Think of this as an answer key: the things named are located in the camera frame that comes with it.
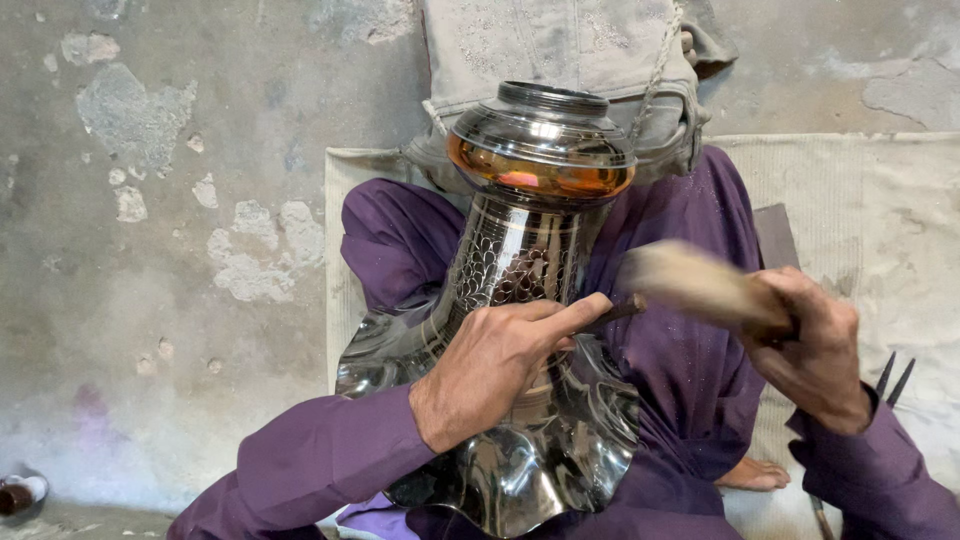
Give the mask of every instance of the small bottle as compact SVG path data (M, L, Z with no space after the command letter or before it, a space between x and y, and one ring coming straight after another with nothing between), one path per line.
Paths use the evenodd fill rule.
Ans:
M10 475L0 479L0 516L12 516L39 503L47 495L47 480L44 477L24 479Z

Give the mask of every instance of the rope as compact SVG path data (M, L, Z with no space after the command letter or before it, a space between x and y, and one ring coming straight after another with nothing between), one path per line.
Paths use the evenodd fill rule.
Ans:
M424 99L420 102L423 105L423 110L426 110L426 113L430 115L430 120L433 121L433 127L440 132L440 135L446 136L446 126L444 125L443 120L440 119L440 114L436 109L433 108L433 104L430 103L430 100Z
M654 90L660 85L663 78L663 69L666 67L666 61L670 56L670 47L673 46L673 38L680 31L680 19L684 16L684 9L677 6L675 2L670 3L673 6L673 18L666 27L666 33L663 35L663 43L660 44L660 52L657 55L657 63L654 64L653 73L650 74L650 82L643 90L643 102L640 103L640 110L636 112L634 118L634 127L630 131L630 140L636 144L640 136L640 125L650 109L650 102L654 99Z

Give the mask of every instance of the floor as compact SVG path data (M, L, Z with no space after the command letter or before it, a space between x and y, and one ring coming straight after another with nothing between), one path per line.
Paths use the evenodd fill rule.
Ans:
M709 135L960 129L955 1L713 5ZM0 51L0 474L53 486L0 537L162 534L326 389L324 148L428 125L419 13L0 0Z

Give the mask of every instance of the person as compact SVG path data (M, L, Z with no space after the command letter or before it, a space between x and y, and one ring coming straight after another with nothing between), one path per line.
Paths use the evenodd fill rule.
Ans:
M439 195L386 180L351 191L343 219L342 253L371 307L442 281L463 226ZM613 286L618 255L667 237L772 286L799 321L799 340L765 347L656 303L609 325L604 337L639 392L637 452L607 508L563 514L523 538L739 538L714 483L744 462L764 380L797 405L788 426L799 435L790 449L806 468L804 489L843 510L846 537L955 538L952 494L859 379L856 311L796 269L758 271L746 189L710 147L690 175L633 185L615 201L588 265L592 294L568 307L477 309L423 379L294 406L243 441L236 470L186 508L167 538L320 539L314 524L349 503L338 521L383 538L485 538L452 510L398 508L379 492L496 425L532 370L625 294ZM751 468L748 479L783 482L767 465Z

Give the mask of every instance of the purple shirt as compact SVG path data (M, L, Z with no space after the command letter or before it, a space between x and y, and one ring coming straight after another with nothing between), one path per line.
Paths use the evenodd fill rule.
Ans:
M395 305L424 283L441 282L463 225L439 195L379 179L351 191L343 217L342 253L372 306ZM612 286L618 256L668 237L758 268L750 201L720 150L706 148L687 177L631 186L620 196L594 245L585 293L616 301L623 295ZM604 336L624 380L639 391L643 450L604 511L564 514L523 538L739 538L713 481L746 453L763 387L742 347L726 331L653 303ZM388 539L485 538L446 508L407 511L377 496L433 457L417 433L408 390L318 398L284 412L244 440L236 471L184 510L167 537L319 539L313 524L354 503L342 521ZM807 468L804 489L845 512L851 537L957 537L952 494L929 477L890 409L873 397L874 421L857 436L831 433L802 412L790 420L801 437L791 451Z

